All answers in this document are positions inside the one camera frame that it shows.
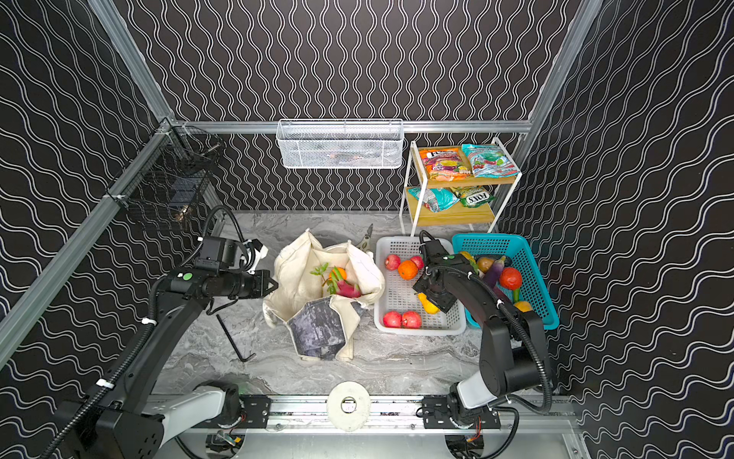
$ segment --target black patterned wall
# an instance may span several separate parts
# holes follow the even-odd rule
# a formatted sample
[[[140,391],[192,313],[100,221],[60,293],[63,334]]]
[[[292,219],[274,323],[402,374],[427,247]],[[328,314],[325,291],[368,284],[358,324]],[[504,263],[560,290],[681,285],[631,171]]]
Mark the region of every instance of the black patterned wall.
[[[501,222],[592,457],[734,455],[734,3],[609,0]]]
[[[0,311],[27,290],[157,122],[85,0],[0,2]],[[84,394],[194,234],[119,213],[0,370],[0,458],[34,458],[57,403]]]
[[[526,119],[578,6],[116,0],[176,117]]]
[[[510,150],[516,134],[497,134]],[[486,143],[495,134],[406,134],[403,157],[408,146]],[[224,136],[228,148],[214,186],[224,204],[241,210],[361,210],[390,211],[400,207],[405,169],[312,170],[287,169],[280,161],[275,136]],[[415,168],[410,184],[417,185]]]

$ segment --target white round object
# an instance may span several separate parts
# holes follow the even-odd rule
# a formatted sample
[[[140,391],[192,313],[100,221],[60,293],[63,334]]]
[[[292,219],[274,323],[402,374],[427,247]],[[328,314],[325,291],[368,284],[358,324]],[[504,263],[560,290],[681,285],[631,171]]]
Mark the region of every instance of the white round object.
[[[329,393],[326,411],[334,427],[353,432],[367,422],[371,404],[367,389],[354,381],[345,381]]]

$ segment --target wall-mounted basket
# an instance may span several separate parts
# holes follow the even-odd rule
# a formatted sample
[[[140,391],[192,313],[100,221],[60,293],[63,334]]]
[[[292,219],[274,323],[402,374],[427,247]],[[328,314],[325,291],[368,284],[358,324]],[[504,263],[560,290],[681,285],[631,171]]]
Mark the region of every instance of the wall-mounted basket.
[[[396,169],[403,120],[280,120],[275,139],[291,169]]]
[[[146,229],[188,230],[225,144],[187,126],[171,129],[168,137],[124,193],[112,198]]]

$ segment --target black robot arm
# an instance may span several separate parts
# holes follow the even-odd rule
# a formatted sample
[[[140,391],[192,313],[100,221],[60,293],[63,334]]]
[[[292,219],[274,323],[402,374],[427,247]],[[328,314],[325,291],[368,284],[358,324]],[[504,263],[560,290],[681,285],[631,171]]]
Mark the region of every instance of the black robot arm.
[[[444,312],[456,300],[461,301],[482,327],[479,374],[489,393],[486,396],[466,393],[485,389],[477,388],[475,378],[458,383],[458,395],[462,397],[455,397],[452,403],[449,394],[449,405],[456,408],[452,410],[454,421],[473,421],[476,418],[474,408],[482,409],[486,404],[498,405],[508,399],[517,400],[533,411],[547,413],[551,407],[551,385],[547,373],[550,362],[543,323],[538,314],[534,311],[522,312],[512,305],[503,304],[476,275],[464,256],[449,255],[440,241],[425,231],[421,232],[421,255],[426,270],[413,289],[425,293],[426,298]],[[513,349],[511,339],[520,341],[522,345]],[[542,407],[535,407],[511,395],[514,391],[535,386],[543,388]],[[457,385],[452,386],[451,391],[457,392]]]
[[[59,405],[54,415],[65,427],[43,457],[50,456],[62,441],[75,458],[139,458],[141,450],[155,454],[164,438],[164,417],[143,411],[163,365],[186,329],[214,298],[262,298],[277,288],[269,271],[246,271],[251,261],[228,269],[234,264],[238,245],[231,239],[204,237],[193,268],[179,267],[155,282],[148,317],[131,340],[135,345],[128,346],[88,391],[94,395],[86,402]],[[259,242],[254,246],[262,247]],[[228,418],[239,419],[236,387],[207,386],[221,387],[231,401],[222,406],[222,412],[226,409]]]

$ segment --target chip bag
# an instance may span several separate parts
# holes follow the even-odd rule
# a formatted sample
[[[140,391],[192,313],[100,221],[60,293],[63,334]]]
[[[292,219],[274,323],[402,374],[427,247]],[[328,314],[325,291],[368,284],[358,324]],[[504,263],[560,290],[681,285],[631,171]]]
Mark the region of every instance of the chip bag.
[[[479,207],[495,198],[483,187],[452,187],[451,191],[464,207]]]
[[[418,199],[418,196],[421,195],[421,188],[409,188],[408,192],[413,195],[415,199]],[[423,196],[423,205],[431,212],[441,212],[458,202],[459,198],[454,196],[454,193],[445,188],[428,188],[426,189],[426,194]]]
[[[516,176],[520,171],[497,145],[464,144],[462,151],[469,159],[475,177],[503,178]]]
[[[458,147],[424,148],[420,153],[431,180],[452,181],[471,177],[471,171],[459,156]]]

